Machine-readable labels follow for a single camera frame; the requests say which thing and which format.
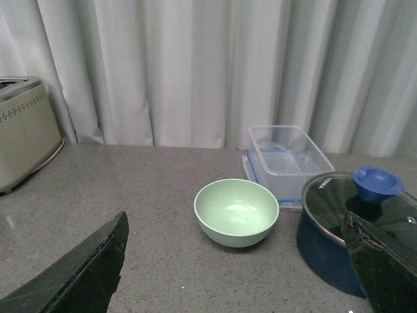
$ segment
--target plastic food container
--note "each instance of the plastic food container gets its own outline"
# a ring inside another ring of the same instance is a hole
[[[333,165],[299,127],[252,126],[253,147],[242,157],[250,181],[263,185],[281,206],[301,205],[302,187],[315,175],[334,171]]]

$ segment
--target lid rim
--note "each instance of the lid rim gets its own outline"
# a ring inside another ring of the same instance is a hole
[[[321,179],[324,179],[321,185],[323,186],[321,188],[324,188],[325,185],[327,185],[327,183],[329,183],[332,179],[337,179],[337,178],[342,178],[342,179],[346,178],[346,179],[352,180],[351,172],[335,171],[331,173],[323,173],[323,174],[317,175],[309,179],[302,188],[302,193],[301,193],[302,208],[307,213],[308,218],[314,223],[315,227],[319,228],[319,230],[321,230],[328,238],[335,241],[337,244],[341,246],[345,246],[345,241],[342,238],[338,237],[336,234],[329,231],[315,218],[314,214],[310,211],[310,208],[307,205],[307,199],[306,199],[307,193],[314,183],[317,183]],[[413,205],[414,207],[417,207],[417,199],[411,194],[409,194],[407,191],[402,190],[397,194],[397,196],[403,196],[411,205]]]

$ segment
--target pot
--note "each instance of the pot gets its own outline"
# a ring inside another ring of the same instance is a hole
[[[312,177],[302,189],[303,209],[296,236],[304,261],[333,287],[365,297],[341,225],[347,213],[353,212],[417,252],[417,225],[413,224],[417,220],[417,199],[402,188],[398,177],[370,167],[355,173]]]

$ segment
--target pot lid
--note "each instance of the pot lid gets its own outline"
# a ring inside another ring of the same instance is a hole
[[[357,173],[324,173],[304,185],[302,205],[312,221],[327,236],[345,246],[341,225],[346,213],[351,211],[417,252],[417,199],[396,190],[399,193],[395,196],[391,194],[391,198],[380,203],[370,203],[360,197],[362,191],[360,186],[356,189],[352,177],[357,181]]]

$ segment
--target black object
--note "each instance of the black object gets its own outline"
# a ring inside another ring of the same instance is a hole
[[[352,266],[341,225],[354,212],[400,243],[417,251],[417,199],[405,191],[379,204],[362,200],[349,172],[324,173],[302,190],[297,246],[309,267],[346,293],[365,297]]]
[[[1,313],[105,313],[116,291],[129,234],[125,212],[37,277],[0,300]]]
[[[417,252],[354,213],[341,230],[374,311],[417,312]]]

